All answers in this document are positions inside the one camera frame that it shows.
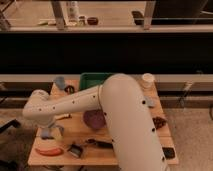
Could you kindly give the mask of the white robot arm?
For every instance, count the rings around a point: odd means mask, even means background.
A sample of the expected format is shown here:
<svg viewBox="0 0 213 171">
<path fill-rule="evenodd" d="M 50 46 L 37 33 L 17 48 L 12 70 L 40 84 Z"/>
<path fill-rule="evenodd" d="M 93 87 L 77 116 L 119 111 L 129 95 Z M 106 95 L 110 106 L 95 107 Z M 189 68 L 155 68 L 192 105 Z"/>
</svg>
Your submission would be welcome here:
<svg viewBox="0 0 213 171">
<path fill-rule="evenodd" d="M 32 92 L 23 116 L 45 128 L 59 114 L 100 109 L 104 113 L 120 171 L 170 171 L 140 84 L 114 74 L 103 84 L 59 99 Z"/>
</svg>

